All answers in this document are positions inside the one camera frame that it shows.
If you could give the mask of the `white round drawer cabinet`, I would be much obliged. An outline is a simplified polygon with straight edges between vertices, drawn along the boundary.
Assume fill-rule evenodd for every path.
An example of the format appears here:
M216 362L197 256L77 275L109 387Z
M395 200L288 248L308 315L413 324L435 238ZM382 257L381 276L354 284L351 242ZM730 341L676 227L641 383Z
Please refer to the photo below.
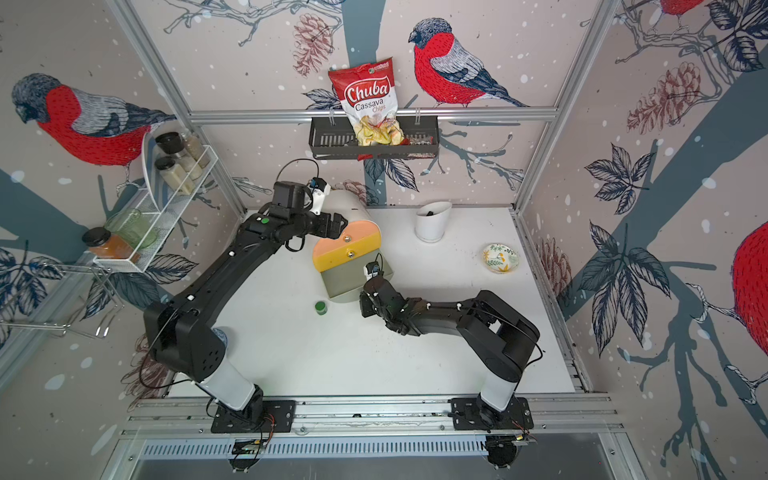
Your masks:
M378 225L372 220L358 196L347 190L332 190L327 196L322 211L339 213L348 220L348 226L342 233L342 239L348 242L380 233Z

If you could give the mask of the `grey-green bottom drawer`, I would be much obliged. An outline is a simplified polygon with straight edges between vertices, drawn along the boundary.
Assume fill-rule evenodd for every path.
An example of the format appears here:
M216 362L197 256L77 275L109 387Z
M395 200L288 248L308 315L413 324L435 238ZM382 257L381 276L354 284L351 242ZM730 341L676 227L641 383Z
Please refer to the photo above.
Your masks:
M329 300L335 303L357 301L359 292L367 281L365 267L374 261L377 261L382 267L385 278L390 280L394 275L394 270L380 250L375 250L357 259L351 259L322 272L321 278Z

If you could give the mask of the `orange top drawer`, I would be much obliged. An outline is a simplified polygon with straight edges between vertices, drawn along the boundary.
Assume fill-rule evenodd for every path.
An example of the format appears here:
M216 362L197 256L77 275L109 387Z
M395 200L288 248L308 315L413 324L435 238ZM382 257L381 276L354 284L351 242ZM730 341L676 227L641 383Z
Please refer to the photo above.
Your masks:
M338 239L320 239L313 249L313 257L343 256L349 251L367 254L381 245L382 234L378 225L370 220L358 220L350 222Z

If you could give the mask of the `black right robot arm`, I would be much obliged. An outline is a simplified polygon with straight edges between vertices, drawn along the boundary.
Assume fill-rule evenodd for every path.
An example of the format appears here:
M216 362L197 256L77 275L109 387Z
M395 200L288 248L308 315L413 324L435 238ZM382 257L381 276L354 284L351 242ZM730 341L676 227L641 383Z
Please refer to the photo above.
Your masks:
M359 303L365 318L376 315L399 335L462 338L490 374L479 394L480 405L496 412L507 409L526 368L543 358L538 328L489 290L466 300L430 302L406 298L389 280L373 276Z

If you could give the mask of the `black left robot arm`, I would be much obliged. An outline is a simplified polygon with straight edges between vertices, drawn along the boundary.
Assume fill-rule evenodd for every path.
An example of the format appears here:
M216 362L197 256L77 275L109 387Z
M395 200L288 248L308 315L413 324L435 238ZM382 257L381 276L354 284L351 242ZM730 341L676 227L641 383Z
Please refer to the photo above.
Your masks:
M145 309L147 357L186 375L230 410L249 408L259 397L257 385L231 364L213 325L251 273L291 240L341 236L348 220L322 211L330 193L331 186L319 177L306 184L276 182L272 201L238 227L234 240L196 282Z

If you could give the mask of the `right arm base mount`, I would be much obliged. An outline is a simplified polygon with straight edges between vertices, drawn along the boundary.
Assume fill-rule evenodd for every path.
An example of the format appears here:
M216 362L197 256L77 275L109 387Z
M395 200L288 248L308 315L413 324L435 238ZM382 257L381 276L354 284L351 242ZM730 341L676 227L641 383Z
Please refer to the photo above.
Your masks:
M507 407L497 411L480 396L454 397L450 400L450 417L457 431L529 431L534 427L528 401L513 396Z

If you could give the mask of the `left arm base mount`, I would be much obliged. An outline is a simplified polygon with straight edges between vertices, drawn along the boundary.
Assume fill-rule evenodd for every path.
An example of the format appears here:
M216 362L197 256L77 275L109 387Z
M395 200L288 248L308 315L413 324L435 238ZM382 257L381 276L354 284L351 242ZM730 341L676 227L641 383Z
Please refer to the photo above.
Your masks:
M289 433L296 406L294 400L264 399L251 402L241 411L219 405L210 430L214 434Z

